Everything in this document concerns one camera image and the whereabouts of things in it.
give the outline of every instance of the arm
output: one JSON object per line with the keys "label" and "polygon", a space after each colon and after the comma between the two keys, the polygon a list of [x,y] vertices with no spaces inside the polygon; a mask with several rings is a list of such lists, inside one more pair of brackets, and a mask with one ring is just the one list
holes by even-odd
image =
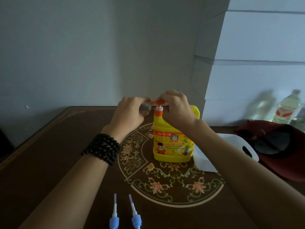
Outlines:
{"label": "arm", "polygon": [[167,91],[163,118],[204,152],[260,228],[303,228],[305,197],[198,120],[186,97]]}
{"label": "arm", "polygon": [[[121,142],[137,128],[148,112],[139,113],[145,98],[126,98],[118,104],[102,133]],[[91,154],[84,155],[39,204],[20,229],[83,228],[108,164]]]}

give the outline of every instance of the hand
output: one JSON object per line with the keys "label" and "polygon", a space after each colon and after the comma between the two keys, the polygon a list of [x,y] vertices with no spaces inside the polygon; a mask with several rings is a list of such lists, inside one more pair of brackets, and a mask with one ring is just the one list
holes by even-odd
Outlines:
{"label": "hand", "polygon": [[110,135],[120,143],[127,134],[143,123],[144,116],[149,112],[139,112],[139,107],[149,101],[149,98],[124,97],[117,105],[111,123],[103,128],[102,133]]}
{"label": "hand", "polygon": [[175,90],[166,91],[160,98],[168,103],[163,107],[163,119],[184,134],[198,121],[185,95]]}

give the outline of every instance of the table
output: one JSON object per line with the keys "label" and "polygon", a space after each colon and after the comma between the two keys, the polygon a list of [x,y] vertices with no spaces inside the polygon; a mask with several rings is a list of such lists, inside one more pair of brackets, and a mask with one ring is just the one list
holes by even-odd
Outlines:
{"label": "table", "polygon": [[[81,158],[83,148],[108,124],[115,107],[70,107],[0,164],[0,222],[18,228]],[[133,228],[128,195],[149,228],[256,228],[221,175],[188,163],[153,159],[153,111],[121,143],[84,228],[108,228],[117,193],[120,228]],[[212,127],[233,133],[232,127]],[[304,185],[296,184],[304,190]]]}

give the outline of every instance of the gray wall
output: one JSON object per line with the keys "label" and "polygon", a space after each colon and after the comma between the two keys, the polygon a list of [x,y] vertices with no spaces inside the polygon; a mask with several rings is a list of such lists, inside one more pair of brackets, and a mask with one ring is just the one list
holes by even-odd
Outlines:
{"label": "gray wall", "polygon": [[203,0],[0,0],[0,128],[17,146],[67,106],[192,93]]}

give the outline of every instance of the cartoon character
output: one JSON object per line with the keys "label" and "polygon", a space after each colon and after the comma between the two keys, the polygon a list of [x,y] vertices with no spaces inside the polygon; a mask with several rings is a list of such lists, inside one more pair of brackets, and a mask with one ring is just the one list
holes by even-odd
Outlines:
{"label": "cartoon character", "polygon": [[158,154],[164,154],[164,152],[165,152],[163,144],[160,142],[158,143],[157,151],[158,151]]}
{"label": "cartoon character", "polygon": [[172,135],[172,136],[170,137],[170,139],[171,139],[171,140],[177,140],[177,139],[178,139],[178,136],[177,136],[177,135]]}
{"label": "cartoon character", "polygon": [[187,145],[184,147],[184,153],[182,153],[183,155],[188,155],[189,153],[189,150],[190,150],[190,147]]}

